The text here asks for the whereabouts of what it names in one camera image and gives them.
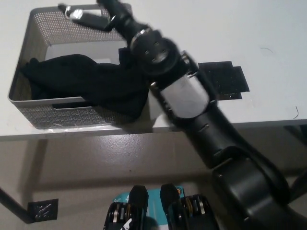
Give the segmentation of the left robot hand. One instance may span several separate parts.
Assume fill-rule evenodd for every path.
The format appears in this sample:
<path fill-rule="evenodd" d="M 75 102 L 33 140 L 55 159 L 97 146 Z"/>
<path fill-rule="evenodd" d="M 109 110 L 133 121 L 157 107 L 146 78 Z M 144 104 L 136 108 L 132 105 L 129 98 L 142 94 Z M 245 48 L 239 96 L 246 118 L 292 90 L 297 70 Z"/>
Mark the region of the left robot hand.
<path fill-rule="evenodd" d="M 129 230 L 130 226 L 132 224 L 132 218 L 128 219 L 123 226 L 120 228 L 120 230 Z"/>

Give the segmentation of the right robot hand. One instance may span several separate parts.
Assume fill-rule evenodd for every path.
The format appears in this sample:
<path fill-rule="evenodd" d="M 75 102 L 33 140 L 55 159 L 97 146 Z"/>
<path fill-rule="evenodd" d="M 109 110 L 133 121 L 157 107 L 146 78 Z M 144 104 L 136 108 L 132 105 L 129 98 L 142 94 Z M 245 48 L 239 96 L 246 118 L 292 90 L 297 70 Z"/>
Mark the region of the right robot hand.
<path fill-rule="evenodd" d="M 120 1 L 98 0 L 96 3 L 108 11 L 109 18 L 75 9 L 64 3 L 58 4 L 58 9 L 73 23 L 103 32 L 115 29 L 126 41 L 151 31 L 149 26 L 137 22 Z"/>

